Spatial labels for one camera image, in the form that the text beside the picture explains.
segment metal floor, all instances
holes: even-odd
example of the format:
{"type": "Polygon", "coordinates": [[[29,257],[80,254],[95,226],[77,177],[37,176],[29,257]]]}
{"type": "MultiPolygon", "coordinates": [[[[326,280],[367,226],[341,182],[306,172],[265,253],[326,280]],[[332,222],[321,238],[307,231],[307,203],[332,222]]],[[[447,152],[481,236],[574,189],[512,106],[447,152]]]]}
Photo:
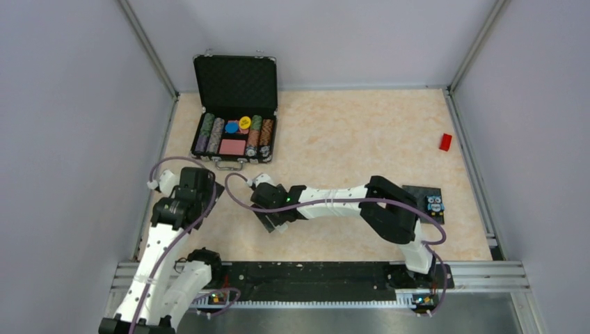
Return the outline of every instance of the metal floor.
{"type": "Polygon", "coordinates": [[[207,318],[187,313],[179,334],[385,334],[478,333],[520,334],[510,294],[448,294],[432,319],[409,317],[396,310],[230,310],[207,318]]]}

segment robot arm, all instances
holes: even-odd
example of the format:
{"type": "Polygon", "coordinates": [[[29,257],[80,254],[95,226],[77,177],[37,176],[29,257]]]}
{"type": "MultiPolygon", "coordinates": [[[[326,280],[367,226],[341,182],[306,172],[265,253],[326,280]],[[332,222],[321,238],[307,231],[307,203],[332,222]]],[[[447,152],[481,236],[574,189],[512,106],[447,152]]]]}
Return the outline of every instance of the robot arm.
{"type": "Polygon", "coordinates": [[[272,232],[284,232],[286,222],[297,219],[312,219],[322,216],[354,216],[364,219],[379,236],[397,244],[406,258],[410,271],[428,273],[433,264],[433,255],[422,243],[420,220],[412,212],[394,205],[380,206],[377,202],[335,203],[336,199],[387,198],[412,207],[416,199],[403,189],[381,176],[372,176],[369,183],[347,189],[313,189],[308,186],[292,186],[287,191],[276,185],[266,174],[253,180],[254,192],[250,200],[253,207],[277,209],[313,200],[324,202],[304,205],[295,209],[272,214],[255,212],[264,227],[272,232]]]}
{"type": "Polygon", "coordinates": [[[183,168],[178,177],[165,170],[158,182],[148,184],[167,197],[161,198],[153,207],[145,252],[134,280],[115,316],[103,318],[99,334],[128,334],[138,307],[137,333],[175,333],[180,319],[195,296],[216,275],[216,269],[221,267],[219,254],[206,249],[195,250],[187,257],[187,263],[180,276],[168,288],[178,251],[189,237],[188,234],[185,234],[160,260],[170,243],[206,210],[213,187],[216,187],[217,198],[223,192],[223,186],[215,182],[212,174],[206,169],[183,168]],[[158,261],[161,261],[160,265],[153,278],[150,278],[158,261]],[[149,290],[146,298],[143,304],[139,305],[147,284],[149,290]]]}

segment metal bracket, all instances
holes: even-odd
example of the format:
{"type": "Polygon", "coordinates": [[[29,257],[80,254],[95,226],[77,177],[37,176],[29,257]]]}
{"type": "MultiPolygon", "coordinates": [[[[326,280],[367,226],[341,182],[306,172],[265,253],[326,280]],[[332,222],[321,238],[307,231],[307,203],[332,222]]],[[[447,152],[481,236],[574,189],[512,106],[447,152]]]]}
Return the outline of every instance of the metal bracket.
{"type": "Polygon", "coordinates": [[[244,169],[244,161],[238,161],[238,163],[240,164],[239,167],[219,166],[220,162],[221,162],[221,160],[215,160],[215,168],[217,168],[219,170],[233,170],[233,171],[239,172],[240,170],[244,169]]]}

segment stack of poker chips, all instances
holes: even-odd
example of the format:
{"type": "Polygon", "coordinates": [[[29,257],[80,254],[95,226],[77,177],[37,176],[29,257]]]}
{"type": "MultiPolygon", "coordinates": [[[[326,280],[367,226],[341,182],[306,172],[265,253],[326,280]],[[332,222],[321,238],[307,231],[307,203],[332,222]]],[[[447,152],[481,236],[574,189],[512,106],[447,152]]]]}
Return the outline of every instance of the stack of poker chips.
{"type": "Polygon", "coordinates": [[[219,143],[221,142],[221,135],[223,134],[223,125],[225,121],[222,118],[216,118],[213,122],[213,129],[211,130],[211,138],[209,145],[207,145],[207,153],[217,153],[219,143]]]}
{"type": "Polygon", "coordinates": [[[196,152],[204,152],[207,148],[207,141],[209,141],[209,136],[211,136],[211,129],[213,128],[214,120],[215,116],[213,116],[212,113],[205,114],[202,121],[201,130],[199,131],[197,145],[195,145],[196,152]]]}
{"type": "Polygon", "coordinates": [[[248,142],[246,143],[246,155],[254,157],[258,149],[258,138],[260,137],[260,129],[262,128],[262,116],[254,115],[252,117],[252,125],[250,126],[250,133],[248,135],[248,142]]]}
{"type": "Polygon", "coordinates": [[[271,152],[271,135],[273,133],[273,120],[264,120],[262,122],[262,132],[260,133],[260,154],[267,158],[271,152]]]}
{"type": "Polygon", "coordinates": [[[252,120],[248,116],[244,116],[240,118],[238,125],[240,134],[248,134],[248,132],[250,132],[250,126],[252,125],[252,120]]]}

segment white wall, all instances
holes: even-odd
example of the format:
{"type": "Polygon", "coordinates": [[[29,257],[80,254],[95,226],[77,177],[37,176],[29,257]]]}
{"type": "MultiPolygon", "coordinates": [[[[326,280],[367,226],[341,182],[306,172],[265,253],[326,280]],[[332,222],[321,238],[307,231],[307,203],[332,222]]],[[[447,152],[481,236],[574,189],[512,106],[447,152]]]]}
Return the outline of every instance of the white wall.
{"type": "Polygon", "coordinates": [[[180,91],[191,59],[278,59],[282,88],[447,85],[494,0],[131,0],[180,91]]]}
{"type": "Polygon", "coordinates": [[[96,333],[171,101],[115,1],[0,4],[2,333],[96,333]]]}
{"type": "Polygon", "coordinates": [[[588,333],[590,1],[512,1],[457,92],[551,333],[588,333]]]}

